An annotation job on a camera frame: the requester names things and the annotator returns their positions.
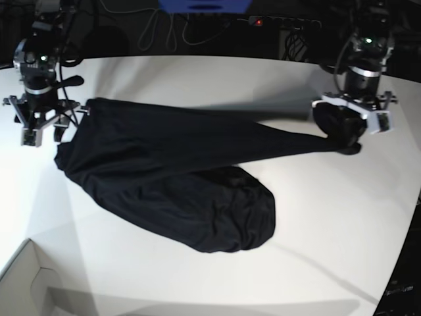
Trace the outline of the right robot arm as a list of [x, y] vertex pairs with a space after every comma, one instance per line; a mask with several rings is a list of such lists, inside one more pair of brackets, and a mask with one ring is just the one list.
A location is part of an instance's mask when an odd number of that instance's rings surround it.
[[13, 67], [19, 75], [24, 93], [10, 95], [3, 103], [15, 111], [15, 122], [21, 124], [20, 143], [39, 147], [43, 131], [53, 126], [54, 140], [61, 142], [66, 129], [78, 125], [77, 113], [89, 114], [89, 108], [58, 92], [81, 86], [81, 76], [62, 77], [62, 67], [69, 35], [79, 4], [75, 1], [36, 1], [35, 18], [30, 33], [14, 51]]

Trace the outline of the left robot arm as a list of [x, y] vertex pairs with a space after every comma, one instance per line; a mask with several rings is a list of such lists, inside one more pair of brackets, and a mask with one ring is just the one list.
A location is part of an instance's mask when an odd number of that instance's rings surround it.
[[320, 68], [332, 74], [334, 92], [325, 92], [312, 102], [315, 123], [325, 133], [342, 128], [370, 134], [392, 129], [389, 106], [396, 96], [378, 91], [395, 41], [387, 1], [356, 1], [350, 30], [334, 63]]

